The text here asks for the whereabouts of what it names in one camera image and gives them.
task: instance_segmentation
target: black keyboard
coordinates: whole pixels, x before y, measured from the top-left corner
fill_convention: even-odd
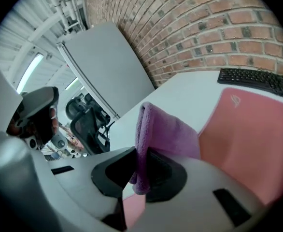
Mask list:
[[[283,75],[267,71],[222,68],[218,83],[257,88],[283,97]]]

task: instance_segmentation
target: black slot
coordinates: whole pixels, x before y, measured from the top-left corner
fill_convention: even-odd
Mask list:
[[[62,174],[62,173],[65,173],[71,170],[74,170],[74,168],[72,168],[71,166],[65,166],[61,168],[54,168],[51,170],[51,172],[53,172],[53,174],[56,175],[56,174]]]
[[[231,219],[235,227],[243,224],[250,219],[251,215],[242,207],[242,205],[226,189],[218,189],[213,194]]]

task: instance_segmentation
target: ceiling light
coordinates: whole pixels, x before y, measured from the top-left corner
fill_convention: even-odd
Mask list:
[[[70,85],[68,85],[68,86],[65,88],[65,90],[68,90],[70,87],[72,87],[73,84],[77,82],[77,80],[78,80],[78,78],[75,78],[74,81],[72,81],[72,82],[70,83]]]
[[[35,68],[39,65],[40,61],[44,58],[42,54],[38,54],[35,56],[34,60],[30,63],[29,67],[27,68],[26,72],[21,78],[21,81],[17,87],[17,93],[20,94],[21,91],[24,89],[28,79],[30,78],[31,74],[35,70]]]

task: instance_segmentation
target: ceiling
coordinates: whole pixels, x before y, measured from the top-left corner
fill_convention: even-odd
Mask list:
[[[83,24],[87,24],[84,0],[76,0]],[[69,22],[69,10],[61,3]],[[78,26],[72,34],[78,33]],[[57,49],[65,34],[64,25],[50,0],[19,0],[0,25],[0,70],[17,88],[23,74],[37,53],[43,60],[32,73],[23,91],[31,92],[44,86],[56,86],[60,103],[66,103],[78,93],[82,84],[76,82],[67,92],[65,88],[76,78]]]

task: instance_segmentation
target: brick wall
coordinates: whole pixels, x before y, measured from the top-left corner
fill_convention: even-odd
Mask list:
[[[179,72],[255,67],[283,74],[283,29],[262,0],[86,0],[113,21],[154,85]]]

